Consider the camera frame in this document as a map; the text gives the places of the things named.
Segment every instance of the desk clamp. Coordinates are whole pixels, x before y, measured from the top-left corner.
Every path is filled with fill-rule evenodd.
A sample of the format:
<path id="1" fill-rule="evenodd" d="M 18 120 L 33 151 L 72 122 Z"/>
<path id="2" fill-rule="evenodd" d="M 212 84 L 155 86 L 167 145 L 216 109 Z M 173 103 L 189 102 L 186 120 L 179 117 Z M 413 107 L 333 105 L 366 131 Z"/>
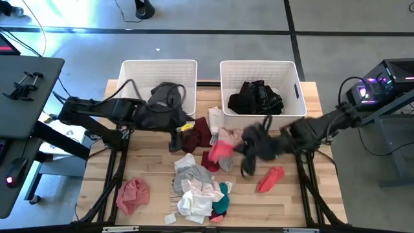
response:
<path id="1" fill-rule="evenodd" d="M 24 72 L 25 76 L 18 82 L 14 83 L 14 91 L 12 94 L 3 93 L 3 95 L 11 100 L 23 100 L 23 101 L 33 101 L 32 98 L 27 97 L 31 91 L 36 91 L 38 87 L 36 87 L 36 82 L 38 78 L 43 78 L 43 74 L 39 72 L 34 72 L 30 74 L 29 72 Z M 27 77 L 34 78 L 32 84 L 22 85 L 22 83 L 27 79 Z"/>

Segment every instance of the gray cloth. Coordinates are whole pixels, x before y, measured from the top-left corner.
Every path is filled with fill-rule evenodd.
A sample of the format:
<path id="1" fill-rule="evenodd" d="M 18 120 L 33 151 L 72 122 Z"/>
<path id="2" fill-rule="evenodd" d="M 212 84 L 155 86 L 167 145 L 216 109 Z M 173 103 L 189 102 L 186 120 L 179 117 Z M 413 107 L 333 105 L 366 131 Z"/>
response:
<path id="1" fill-rule="evenodd" d="M 168 106 L 180 106 L 181 94 L 178 90 L 177 84 L 170 82 L 163 82 L 151 90 L 151 98 L 149 98 L 149 104 L 164 103 Z"/>
<path id="2" fill-rule="evenodd" d="M 177 194 L 183 194 L 181 180 L 196 178 L 201 182 L 207 182 L 213 184 L 212 173 L 209 172 L 205 167 L 200 165 L 187 166 L 177 169 L 174 179 L 174 192 Z"/>
<path id="3" fill-rule="evenodd" d="M 231 172 L 233 168 L 233 156 L 225 156 L 223 159 L 219 159 L 221 169 L 226 172 Z"/>

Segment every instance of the dark red cloth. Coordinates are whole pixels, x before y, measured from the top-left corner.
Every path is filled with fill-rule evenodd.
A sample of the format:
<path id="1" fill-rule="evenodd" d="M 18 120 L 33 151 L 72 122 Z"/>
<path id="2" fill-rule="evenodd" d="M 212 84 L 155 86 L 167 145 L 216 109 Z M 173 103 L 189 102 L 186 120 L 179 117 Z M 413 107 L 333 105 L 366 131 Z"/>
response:
<path id="1" fill-rule="evenodd" d="M 214 209 L 212 211 L 212 215 L 208 217 L 208 219 L 213 223 L 220 223 L 224 217 L 226 217 L 227 211 L 222 214 L 218 214 Z"/>
<path id="2" fill-rule="evenodd" d="M 257 184 L 256 192 L 262 193 L 269 191 L 283 176 L 285 176 L 285 169 L 282 166 L 271 167 Z"/>
<path id="3" fill-rule="evenodd" d="M 213 162 L 208 160 L 209 151 L 204 151 L 202 153 L 201 166 L 207 168 L 211 172 L 216 172 L 220 169 L 220 164 L 218 162 Z"/>
<path id="4" fill-rule="evenodd" d="M 210 140 L 212 133 L 207 125 L 205 117 L 195 120 L 193 129 L 184 132 L 182 138 L 182 150 L 187 153 L 193 153 L 197 146 L 211 147 Z"/>

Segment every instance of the red light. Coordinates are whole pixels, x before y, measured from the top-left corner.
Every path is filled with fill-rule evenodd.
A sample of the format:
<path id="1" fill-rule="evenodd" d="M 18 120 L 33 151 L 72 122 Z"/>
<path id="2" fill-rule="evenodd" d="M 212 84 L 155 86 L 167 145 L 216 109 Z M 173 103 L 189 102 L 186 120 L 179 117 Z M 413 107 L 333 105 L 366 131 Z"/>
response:
<path id="1" fill-rule="evenodd" d="M 11 47 L 9 47 L 9 46 L 0 46 L 0 50 L 8 50 L 8 51 L 10 51 L 10 50 L 13 50 Z"/>

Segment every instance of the pink towel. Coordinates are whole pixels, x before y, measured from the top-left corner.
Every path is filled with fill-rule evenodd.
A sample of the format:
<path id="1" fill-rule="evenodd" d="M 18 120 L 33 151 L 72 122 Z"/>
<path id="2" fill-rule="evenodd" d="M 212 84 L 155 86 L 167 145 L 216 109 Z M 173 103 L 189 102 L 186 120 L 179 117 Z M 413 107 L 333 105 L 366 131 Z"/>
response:
<path id="1" fill-rule="evenodd" d="M 130 216 L 140 206 L 149 203 L 149 186 L 141 178 L 132 178 L 122 184 L 116 197 L 116 205 Z"/>

